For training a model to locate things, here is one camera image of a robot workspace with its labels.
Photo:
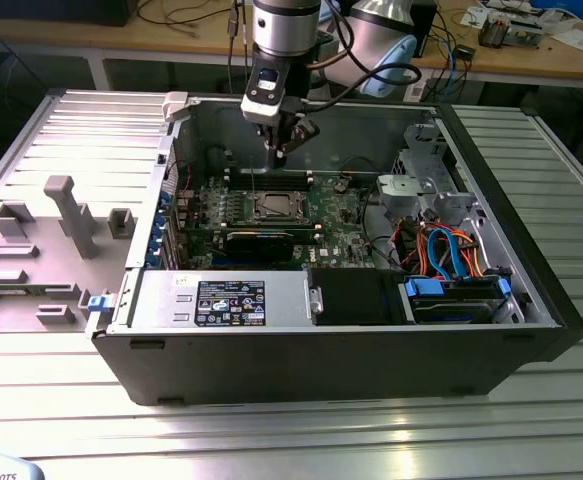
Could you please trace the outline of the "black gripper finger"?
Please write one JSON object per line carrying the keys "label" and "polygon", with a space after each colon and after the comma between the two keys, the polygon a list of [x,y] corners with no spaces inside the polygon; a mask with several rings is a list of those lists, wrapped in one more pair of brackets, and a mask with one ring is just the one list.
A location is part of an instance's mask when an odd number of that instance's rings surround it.
{"label": "black gripper finger", "polygon": [[294,117],[284,134],[283,154],[288,155],[320,134],[318,125],[308,118]]}
{"label": "black gripper finger", "polygon": [[275,126],[257,125],[257,135],[265,147],[266,167],[278,169],[285,165],[284,144],[287,141],[286,118],[280,117]]}

